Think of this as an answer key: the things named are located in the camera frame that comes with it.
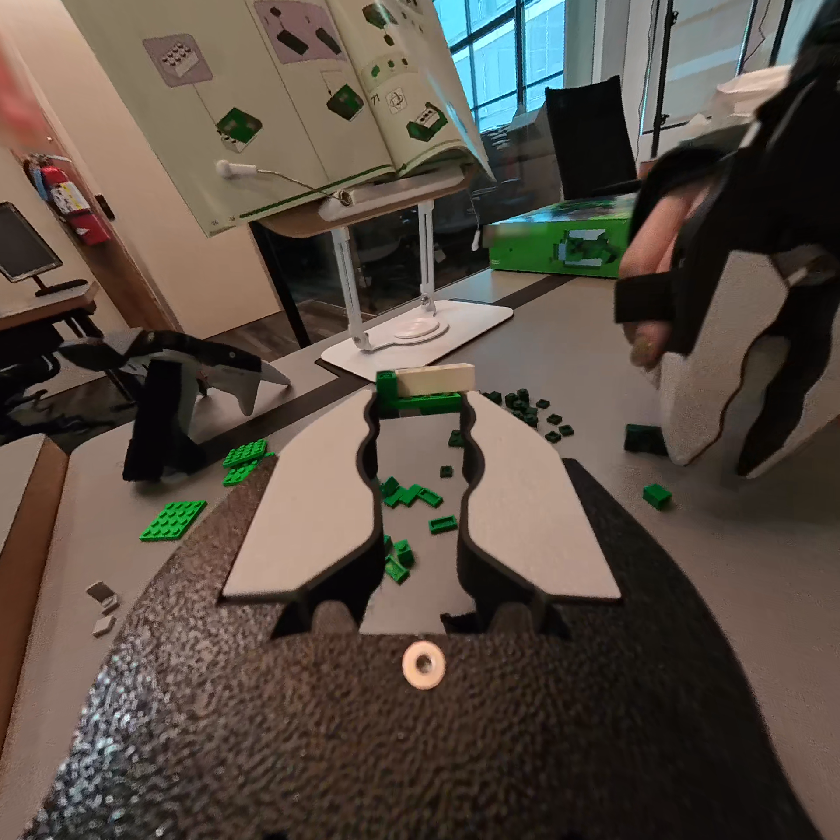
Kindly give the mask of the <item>small dark green lego assembly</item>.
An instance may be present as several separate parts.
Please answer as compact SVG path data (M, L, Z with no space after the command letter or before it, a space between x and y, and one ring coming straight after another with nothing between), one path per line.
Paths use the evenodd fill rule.
M662 428L654 425L627 424L623 448L631 454L669 456Z

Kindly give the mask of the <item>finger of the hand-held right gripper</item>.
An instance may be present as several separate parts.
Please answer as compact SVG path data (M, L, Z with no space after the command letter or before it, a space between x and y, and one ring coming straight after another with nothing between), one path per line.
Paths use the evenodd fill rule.
M797 250L727 258L688 354L666 352L659 365L663 436L678 466L697 461L720 438L756 345L769 343L781 373L794 356L794 325L775 327L797 282Z
M776 466L838 416L838 269L828 269L822 281L809 280L808 269L787 280L774 263L759 265L759 276L776 294L759 303L759 314L749 316L738 336L739 381L764 334L782 337L788 346L743 439L736 474L745 479Z

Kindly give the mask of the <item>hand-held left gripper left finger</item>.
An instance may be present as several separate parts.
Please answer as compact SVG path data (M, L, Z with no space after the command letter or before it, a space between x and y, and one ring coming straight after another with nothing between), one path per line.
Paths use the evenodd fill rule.
M278 454L222 590L229 602L291 602L382 537L375 392L365 388L304 427Z

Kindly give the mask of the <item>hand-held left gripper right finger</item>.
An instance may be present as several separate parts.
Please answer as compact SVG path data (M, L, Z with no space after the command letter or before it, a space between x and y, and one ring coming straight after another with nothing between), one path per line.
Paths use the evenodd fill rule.
M619 603L622 593L552 445L478 391L463 394L467 489L458 582L478 611L506 602Z

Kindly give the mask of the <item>pile of dark green lego pieces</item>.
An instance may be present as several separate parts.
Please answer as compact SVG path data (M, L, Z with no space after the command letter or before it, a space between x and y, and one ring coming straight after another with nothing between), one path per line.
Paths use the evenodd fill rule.
M481 394L540 433L552 445L575 435L574 427L566 423L560 414L551 411L549 400L541 398L534 402L526 388L507 394L499 391L481 392Z

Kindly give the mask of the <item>tablet on stand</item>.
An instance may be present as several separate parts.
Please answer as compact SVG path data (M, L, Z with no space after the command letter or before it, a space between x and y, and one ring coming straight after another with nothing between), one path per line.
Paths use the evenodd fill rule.
M54 286L43 283L40 275L63 267L64 263L32 224L10 202L1 203L1 273L10 283L32 280L36 298L87 288L88 282L77 278Z

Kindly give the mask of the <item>lego instruction booklet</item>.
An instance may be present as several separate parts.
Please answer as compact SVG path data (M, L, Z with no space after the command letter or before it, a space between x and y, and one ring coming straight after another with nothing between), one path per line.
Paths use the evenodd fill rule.
M364 184L492 176L434 2L64 2L205 236Z

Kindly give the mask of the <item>red fire extinguisher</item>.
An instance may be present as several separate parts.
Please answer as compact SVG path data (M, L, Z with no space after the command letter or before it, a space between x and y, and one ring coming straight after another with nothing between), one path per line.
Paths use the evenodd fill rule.
M68 226L78 242L87 247L111 242L107 226L62 168L43 155L29 156L25 168L40 198Z

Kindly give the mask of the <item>wooden side desk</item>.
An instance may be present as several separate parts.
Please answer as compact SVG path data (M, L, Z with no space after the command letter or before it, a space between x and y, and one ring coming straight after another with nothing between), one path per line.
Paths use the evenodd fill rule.
M90 316L96 311L96 297L100 290L100 284L93 281L43 297L32 297L26 301L3 304L1 331L5 332L36 322L66 321L72 318L73 312Z

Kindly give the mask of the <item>dark swivel chair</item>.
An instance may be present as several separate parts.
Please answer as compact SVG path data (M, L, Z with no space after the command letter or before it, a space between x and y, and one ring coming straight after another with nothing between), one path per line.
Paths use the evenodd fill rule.
M48 322L32 322L1 331L1 439L2 445L31 434L63 434L73 430L66 417L22 425L11 417L17 399L36 384L60 372L55 351L62 336Z

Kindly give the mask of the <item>white book stand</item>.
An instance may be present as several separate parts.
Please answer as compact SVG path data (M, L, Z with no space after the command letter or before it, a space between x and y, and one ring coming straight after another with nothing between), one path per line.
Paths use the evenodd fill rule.
M330 234L350 337L322 353L322 360L372 382L385 368L420 368L509 321L512 308L482 302L437 302L434 267L434 201L466 190L475 164L448 164L387 183L325 192L319 202L295 206L249 223L289 238ZM365 322L356 285L350 227L415 207L418 221L419 297L406 310Z

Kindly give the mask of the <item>green lego box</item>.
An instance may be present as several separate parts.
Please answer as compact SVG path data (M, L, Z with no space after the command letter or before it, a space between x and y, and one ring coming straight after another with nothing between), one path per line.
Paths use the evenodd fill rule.
M494 270L618 278L636 194L561 202L483 228Z

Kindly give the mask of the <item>large bright green lego plate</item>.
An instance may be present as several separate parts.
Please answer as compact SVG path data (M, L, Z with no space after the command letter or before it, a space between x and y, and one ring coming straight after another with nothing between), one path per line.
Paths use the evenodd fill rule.
M182 539L207 506L206 500L183 500L168 503L142 531L139 540L169 542Z

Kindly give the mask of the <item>green and white lego assembly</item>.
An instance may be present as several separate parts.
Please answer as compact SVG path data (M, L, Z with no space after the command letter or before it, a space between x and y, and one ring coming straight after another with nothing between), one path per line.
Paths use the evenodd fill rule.
M476 367L458 363L378 371L380 419L460 414L462 396L476 389Z

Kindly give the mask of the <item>black light stand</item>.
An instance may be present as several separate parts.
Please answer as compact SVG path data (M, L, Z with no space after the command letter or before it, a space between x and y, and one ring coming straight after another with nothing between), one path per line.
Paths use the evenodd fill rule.
M669 48L672 29L676 23L678 12L675 10L674 1L665 2L665 11L663 13L663 36L661 40L661 49L659 54L659 68L657 75L657 90L655 99L654 122L651 134L650 143L650 159L654 160L658 157L660 137L664 130L664 125L667 120L664 111L665 105L665 89L667 81L667 70L669 63Z

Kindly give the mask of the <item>group of small grey lego pieces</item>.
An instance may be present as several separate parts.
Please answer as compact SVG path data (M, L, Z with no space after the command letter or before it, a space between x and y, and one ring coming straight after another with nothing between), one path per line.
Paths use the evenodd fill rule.
M111 633L116 623L116 612L121 601L119 594L103 581L90 584L86 593L100 607L100 617L92 628L91 635L94 638L101 638Z

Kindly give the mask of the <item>black office chair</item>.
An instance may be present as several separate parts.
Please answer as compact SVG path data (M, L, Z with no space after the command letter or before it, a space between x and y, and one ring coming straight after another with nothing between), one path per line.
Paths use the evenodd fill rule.
M639 190L618 75L582 87L547 87L545 110L565 201Z

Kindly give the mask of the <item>pile of bright green lego pieces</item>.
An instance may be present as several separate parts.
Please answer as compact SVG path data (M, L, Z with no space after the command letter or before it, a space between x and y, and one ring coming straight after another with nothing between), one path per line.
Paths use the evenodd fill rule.
M439 594L458 589L455 562L464 449L454 415L383 423L377 443L385 575Z

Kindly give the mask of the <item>person's right hand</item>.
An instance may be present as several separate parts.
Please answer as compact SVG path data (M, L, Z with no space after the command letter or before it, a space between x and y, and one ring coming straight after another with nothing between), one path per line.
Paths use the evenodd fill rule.
M681 185L658 200L623 257L620 280L670 270L679 231L710 189L711 178L705 178ZM631 346L631 364L645 371L657 369L670 331L670 324L665 321L623 324L625 339Z

